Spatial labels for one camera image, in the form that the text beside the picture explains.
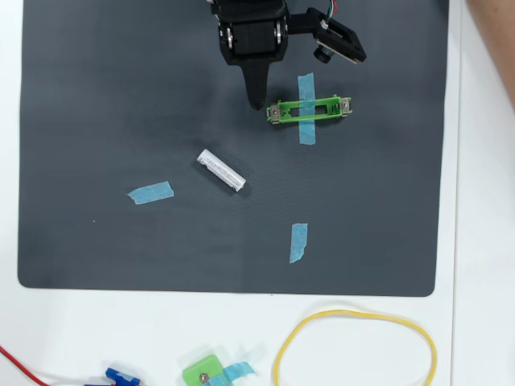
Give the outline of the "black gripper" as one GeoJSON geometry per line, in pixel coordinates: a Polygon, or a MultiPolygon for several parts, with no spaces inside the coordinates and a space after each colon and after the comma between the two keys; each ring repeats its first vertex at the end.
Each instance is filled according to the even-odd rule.
{"type": "Polygon", "coordinates": [[[288,46],[288,11],[218,13],[220,52],[229,66],[240,66],[250,106],[263,108],[269,64],[282,61],[288,46]]]}

